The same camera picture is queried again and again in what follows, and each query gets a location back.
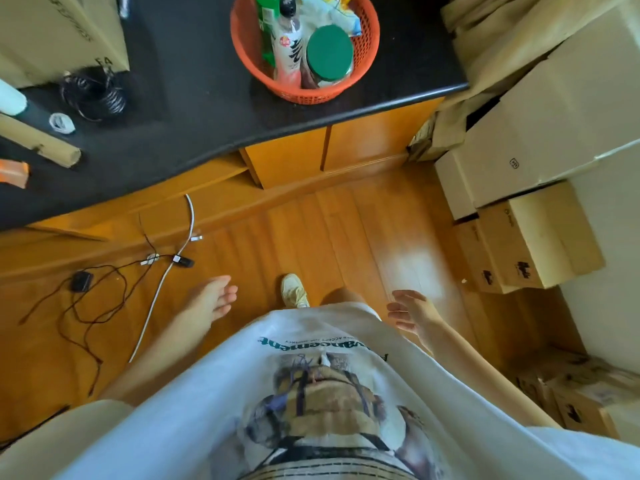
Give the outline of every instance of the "white cylinder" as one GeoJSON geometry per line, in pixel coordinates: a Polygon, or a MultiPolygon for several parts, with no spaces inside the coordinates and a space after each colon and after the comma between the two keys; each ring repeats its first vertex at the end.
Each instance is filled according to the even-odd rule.
{"type": "Polygon", "coordinates": [[[15,116],[27,109],[27,98],[18,89],[0,79],[0,111],[15,116]]]}

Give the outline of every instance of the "black countertop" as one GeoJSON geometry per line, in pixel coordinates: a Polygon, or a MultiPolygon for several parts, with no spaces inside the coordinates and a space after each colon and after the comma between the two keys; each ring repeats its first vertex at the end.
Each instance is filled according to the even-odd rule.
{"type": "Polygon", "coordinates": [[[25,90],[71,114],[83,157],[62,168],[0,139],[0,158],[26,161],[26,190],[0,184],[0,230],[110,200],[174,177],[249,144],[443,96],[467,80],[434,0],[371,0],[380,48],[371,69],[325,104],[279,99],[252,78],[231,43],[234,0],[132,0],[123,22],[131,72],[120,119],[90,123],[53,87],[25,90]]]}

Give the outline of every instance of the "white sneaker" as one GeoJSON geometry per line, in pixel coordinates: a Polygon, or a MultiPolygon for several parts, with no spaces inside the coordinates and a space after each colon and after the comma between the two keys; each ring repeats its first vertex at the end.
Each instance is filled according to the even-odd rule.
{"type": "Polygon", "coordinates": [[[311,306],[309,305],[307,292],[297,274],[291,273],[282,279],[280,292],[282,293],[284,306],[287,308],[308,308],[311,306]]]}

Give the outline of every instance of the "white cable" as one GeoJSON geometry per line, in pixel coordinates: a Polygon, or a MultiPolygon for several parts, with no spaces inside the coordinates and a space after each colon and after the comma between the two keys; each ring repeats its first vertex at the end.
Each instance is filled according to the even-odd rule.
{"type": "MultiPolygon", "coordinates": [[[[196,217],[196,214],[195,214],[195,212],[193,210],[193,203],[191,202],[191,197],[189,197],[188,194],[185,194],[184,196],[187,198],[187,202],[189,204],[189,211],[191,213],[191,224],[189,225],[189,235],[187,236],[187,240],[184,242],[184,244],[182,245],[180,250],[175,254],[176,256],[180,256],[180,254],[183,252],[185,247],[187,247],[187,244],[190,243],[191,234],[193,233],[193,224],[195,222],[195,217],[196,217]]],[[[145,320],[145,324],[142,327],[142,332],[140,332],[140,338],[138,339],[138,343],[136,344],[136,348],[133,349],[133,354],[131,354],[131,357],[129,359],[129,363],[131,363],[131,361],[133,360],[133,357],[136,356],[136,353],[138,352],[138,349],[140,348],[140,344],[142,343],[142,337],[145,336],[145,331],[147,330],[147,325],[149,324],[149,319],[151,318],[151,313],[153,313],[154,306],[156,305],[156,299],[158,298],[158,295],[160,294],[160,288],[162,288],[162,284],[164,283],[164,279],[166,278],[166,275],[169,274],[169,271],[171,271],[172,267],[173,267],[173,261],[171,261],[171,263],[169,263],[169,266],[167,267],[166,271],[162,275],[162,278],[160,279],[160,283],[158,283],[158,289],[156,290],[156,294],[154,295],[154,299],[151,302],[151,306],[149,306],[149,313],[147,314],[147,319],[145,320]]]]}

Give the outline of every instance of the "orange basket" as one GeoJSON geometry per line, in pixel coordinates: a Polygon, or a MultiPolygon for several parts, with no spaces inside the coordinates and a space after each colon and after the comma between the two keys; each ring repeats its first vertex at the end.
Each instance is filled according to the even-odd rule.
{"type": "Polygon", "coordinates": [[[262,59],[262,34],[258,26],[255,0],[236,0],[231,10],[231,39],[240,60],[249,72],[270,91],[296,104],[320,104],[350,88],[369,70],[380,45],[378,15],[370,0],[352,0],[349,7],[360,17],[362,35],[352,37],[353,72],[334,86],[321,89],[293,89],[270,76],[271,67],[262,59]]]}

